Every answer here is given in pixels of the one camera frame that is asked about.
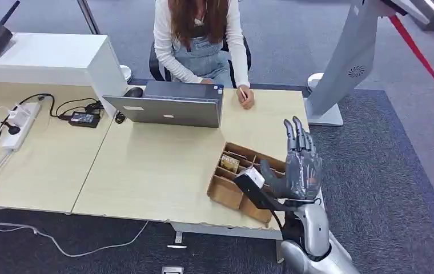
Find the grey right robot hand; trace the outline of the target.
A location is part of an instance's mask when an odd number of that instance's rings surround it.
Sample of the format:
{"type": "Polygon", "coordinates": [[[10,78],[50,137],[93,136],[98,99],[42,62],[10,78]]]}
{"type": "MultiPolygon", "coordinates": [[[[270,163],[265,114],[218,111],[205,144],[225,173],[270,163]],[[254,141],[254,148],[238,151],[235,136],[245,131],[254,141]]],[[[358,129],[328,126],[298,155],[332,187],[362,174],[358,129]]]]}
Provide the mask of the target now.
{"type": "Polygon", "coordinates": [[[301,120],[283,121],[287,135],[287,156],[284,177],[271,170],[269,161],[260,161],[260,173],[277,199],[315,200],[322,184],[322,158],[316,151],[313,137],[301,120]]]}

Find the person's left hand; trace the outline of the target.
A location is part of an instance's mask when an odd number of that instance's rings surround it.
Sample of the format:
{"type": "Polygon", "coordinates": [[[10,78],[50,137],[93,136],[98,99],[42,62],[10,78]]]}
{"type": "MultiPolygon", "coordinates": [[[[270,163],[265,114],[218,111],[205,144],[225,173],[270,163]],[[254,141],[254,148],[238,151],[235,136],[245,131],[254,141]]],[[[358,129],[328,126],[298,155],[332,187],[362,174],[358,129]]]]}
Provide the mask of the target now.
{"type": "Polygon", "coordinates": [[[236,90],[236,94],[238,96],[240,105],[245,110],[249,110],[254,106],[255,104],[254,92],[248,86],[240,85],[236,90]]]}

